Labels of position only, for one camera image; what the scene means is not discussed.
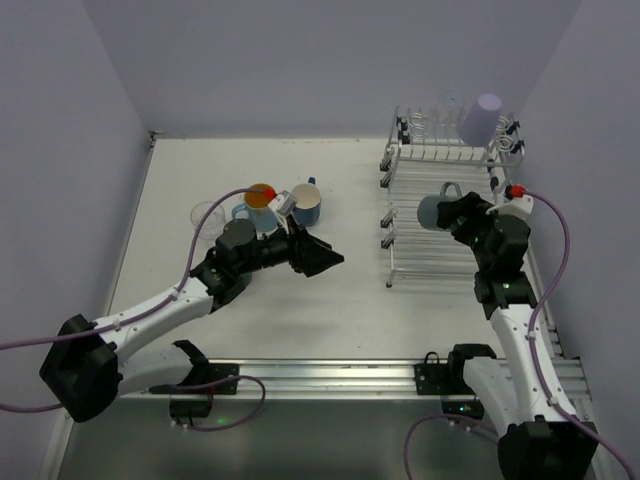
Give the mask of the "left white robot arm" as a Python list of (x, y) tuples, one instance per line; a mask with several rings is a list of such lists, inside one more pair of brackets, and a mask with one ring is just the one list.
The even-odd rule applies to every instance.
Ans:
[(148, 344), (177, 327), (233, 302), (246, 277), (287, 264), (306, 277), (343, 263), (342, 254), (293, 219), (269, 235), (248, 220), (232, 220), (202, 262), (166, 292), (123, 312), (87, 320), (66, 320), (39, 375), (77, 422), (105, 411), (116, 398), (150, 387), (192, 390), (206, 378), (204, 354), (189, 341), (176, 341), (154, 356)]

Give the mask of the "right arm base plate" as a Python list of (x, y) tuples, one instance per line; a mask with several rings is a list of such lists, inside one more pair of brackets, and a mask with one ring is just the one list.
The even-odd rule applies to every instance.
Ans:
[(441, 361), (437, 352), (428, 352), (422, 361), (414, 365), (413, 370), (415, 389), (419, 396), (443, 396), (454, 391), (448, 364)]

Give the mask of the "dark blue faceted mug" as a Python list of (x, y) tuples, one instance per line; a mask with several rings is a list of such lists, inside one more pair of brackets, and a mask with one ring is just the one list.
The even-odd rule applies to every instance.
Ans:
[(296, 185), (291, 193), (297, 199), (293, 216), (299, 225), (314, 226), (320, 218), (322, 194), (316, 179), (309, 177), (306, 183)]

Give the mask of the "dark teal mug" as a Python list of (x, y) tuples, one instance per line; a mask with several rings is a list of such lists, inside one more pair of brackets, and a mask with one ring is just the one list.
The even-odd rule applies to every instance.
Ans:
[(417, 208), (417, 220), (420, 226), (430, 231), (443, 231), (436, 225), (436, 206), (441, 201), (455, 201), (462, 197), (462, 190), (458, 183), (445, 182), (435, 195), (426, 195)]

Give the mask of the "clear faceted glass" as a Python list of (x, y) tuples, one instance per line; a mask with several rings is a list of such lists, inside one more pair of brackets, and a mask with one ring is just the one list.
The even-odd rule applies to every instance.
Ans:
[(198, 237), (203, 241), (214, 242), (223, 232), (226, 224), (226, 212), (223, 206), (210, 211), (212, 201), (197, 204), (191, 211), (190, 220), (195, 230), (199, 229)]

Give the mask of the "light blue butterfly mug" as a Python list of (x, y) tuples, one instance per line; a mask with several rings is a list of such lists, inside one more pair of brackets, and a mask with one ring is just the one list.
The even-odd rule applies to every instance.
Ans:
[(269, 184), (252, 185), (250, 191), (243, 194), (241, 203), (232, 209), (232, 218), (249, 220), (258, 233), (273, 231), (278, 227), (278, 220), (269, 203), (275, 195)]

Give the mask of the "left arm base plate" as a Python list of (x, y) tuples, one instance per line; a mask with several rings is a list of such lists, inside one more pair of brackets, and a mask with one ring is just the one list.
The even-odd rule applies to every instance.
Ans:
[(210, 363), (208, 373), (201, 384), (215, 382), (214, 386), (206, 389), (209, 398), (214, 398), (216, 395), (235, 395), (238, 389), (237, 376), (239, 374), (240, 366), (236, 363)]

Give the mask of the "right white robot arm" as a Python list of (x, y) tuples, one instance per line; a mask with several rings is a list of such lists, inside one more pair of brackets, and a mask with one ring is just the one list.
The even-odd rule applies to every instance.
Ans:
[(460, 352), (462, 380), (496, 429), (504, 478), (583, 479), (597, 449), (595, 428), (578, 419), (532, 318), (541, 305), (523, 270), (531, 207), (529, 198), (494, 206), (475, 193), (436, 203), (436, 228), (474, 255), (475, 296), (508, 362), (503, 370), (490, 356)]

